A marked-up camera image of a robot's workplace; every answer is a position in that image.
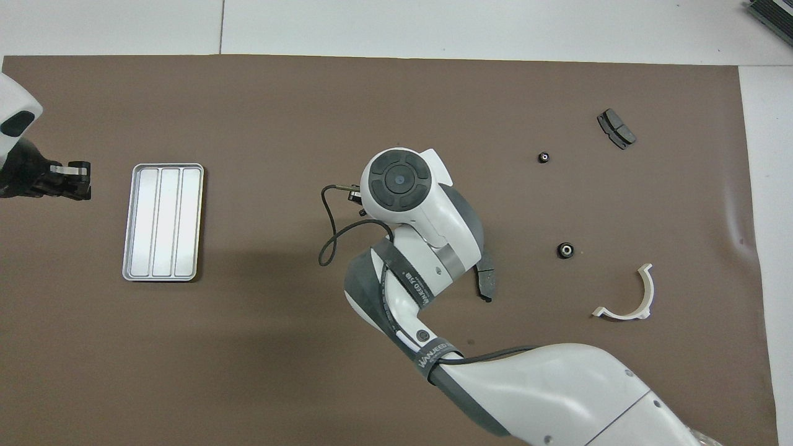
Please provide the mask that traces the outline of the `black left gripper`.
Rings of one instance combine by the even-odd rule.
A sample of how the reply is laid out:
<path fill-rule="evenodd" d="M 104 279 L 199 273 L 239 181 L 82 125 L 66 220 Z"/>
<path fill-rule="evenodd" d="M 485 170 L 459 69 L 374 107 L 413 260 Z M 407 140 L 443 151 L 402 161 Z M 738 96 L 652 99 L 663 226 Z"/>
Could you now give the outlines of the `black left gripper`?
<path fill-rule="evenodd" d="M 66 166 L 53 165 L 53 161 L 42 156 L 34 143 L 20 138 L 9 151 L 2 167 L 1 198 L 40 198 L 47 195 L 51 189 L 51 173 L 63 180 L 90 180 L 91 163 L 73 161 Z M 91 200 L 92 189 L 89 181 L 66 181 L 59 184 L 52 195 L 85 201 Z"/>

